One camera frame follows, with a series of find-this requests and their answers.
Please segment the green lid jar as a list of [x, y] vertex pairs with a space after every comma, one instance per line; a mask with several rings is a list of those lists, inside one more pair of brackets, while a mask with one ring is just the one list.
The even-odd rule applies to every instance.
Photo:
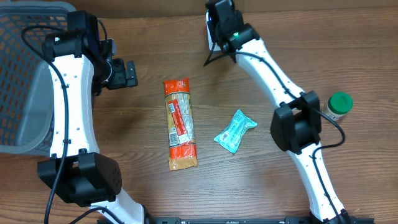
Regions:
[[323, 113], [333, 121], [344, 117], [353, 107], [352, 97], [345, 92], [334, 93], [326, 102]]

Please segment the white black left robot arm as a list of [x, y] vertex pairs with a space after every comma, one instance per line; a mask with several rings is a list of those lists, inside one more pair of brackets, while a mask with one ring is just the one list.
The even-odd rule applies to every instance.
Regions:
[[150, 223], [141, 204], [122, 187], [118, 163], [100, 153], [93, 127], [93, 100], [103, 88], [138, 84], [135, 64], [115, 57], [104, 25], [86, 11], [67, 15], [67, 28], [45, 37], [42, 52], [53, 83], [54, 134], [50, 158], [37, 166], [51, 196], [100, 212], [109, 223]]

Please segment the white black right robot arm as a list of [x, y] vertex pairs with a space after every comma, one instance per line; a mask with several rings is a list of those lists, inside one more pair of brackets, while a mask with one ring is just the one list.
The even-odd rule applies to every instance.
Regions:
[[206, 25], [212, 51], [231, 57], [267, 95], [274, 114], [271, 136], [280, 150], [292, 158], [310, 203], [312, 223], [351, 223], [336, 195], [320, 141], [320, 100], [314, 91], [306, 92], [282, 71], [271, 57], [264, 41], [231, 0], [205, 4]]

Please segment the teal wet wipes packet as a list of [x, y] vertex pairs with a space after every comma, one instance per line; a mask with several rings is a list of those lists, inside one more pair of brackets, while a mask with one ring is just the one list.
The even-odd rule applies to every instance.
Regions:
[[214, 141], [230, 153], [235, 154], [246, 131], [256, 126], [255, 121], [247, 117], [241, 110], [237, 110], [229, 125], [214, 138]]

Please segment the orange spaghetti pasta packet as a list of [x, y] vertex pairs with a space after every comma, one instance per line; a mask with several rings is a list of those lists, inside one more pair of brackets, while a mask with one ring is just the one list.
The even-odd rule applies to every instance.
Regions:
[[165, 80], [165, 108], [169, 135], [169, 169], [198, 165], [189, 79]]

